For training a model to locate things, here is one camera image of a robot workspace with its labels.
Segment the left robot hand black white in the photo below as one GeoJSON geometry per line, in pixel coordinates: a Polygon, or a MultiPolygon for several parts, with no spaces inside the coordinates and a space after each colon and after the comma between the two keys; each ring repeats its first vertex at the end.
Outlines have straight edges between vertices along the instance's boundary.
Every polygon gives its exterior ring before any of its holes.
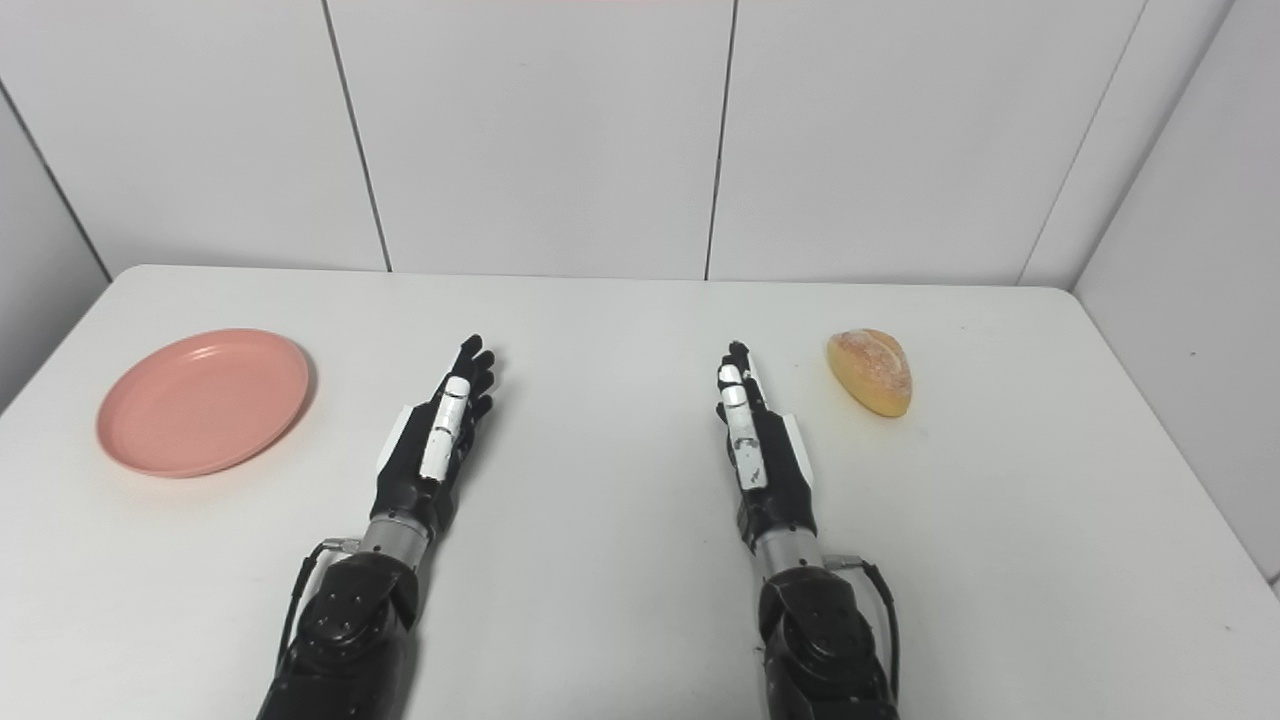
{"type": "Polygon", "coordinates": [[[470,336],[430,400],[410,409],[378,473],[372,520],[408,519],[431,539],[449,529],[461,468],[493,409],[495,361],[483,337],[470,336]]]}

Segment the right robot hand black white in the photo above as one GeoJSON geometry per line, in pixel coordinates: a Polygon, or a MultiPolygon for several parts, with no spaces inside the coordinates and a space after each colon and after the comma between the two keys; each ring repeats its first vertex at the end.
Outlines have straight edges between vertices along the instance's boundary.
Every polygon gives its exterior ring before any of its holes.
{"type": "Polygon", "coordinates": [[[717,369],[716,414],[740,492],[736,523],[754,551],[773,530],[817,533],[809,477],[797,455],[795,424],[771,409],[750,348],[732,341],[717,369]]]}

